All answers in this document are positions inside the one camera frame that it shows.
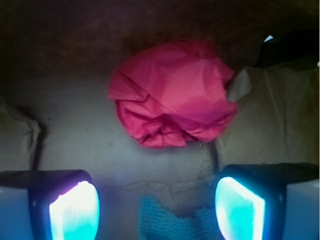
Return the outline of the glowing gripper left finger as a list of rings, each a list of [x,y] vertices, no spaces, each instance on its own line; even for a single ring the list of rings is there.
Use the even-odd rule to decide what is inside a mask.
[[[85,170],[0,174],[2,240],[93,240],[99,222],[99,194]]]

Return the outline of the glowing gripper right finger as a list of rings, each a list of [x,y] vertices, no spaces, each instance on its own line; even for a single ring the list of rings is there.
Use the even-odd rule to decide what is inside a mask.
[[[320,172],[311,163],[230,164],[218,175],[215,213],[226,240],[317,240]]]

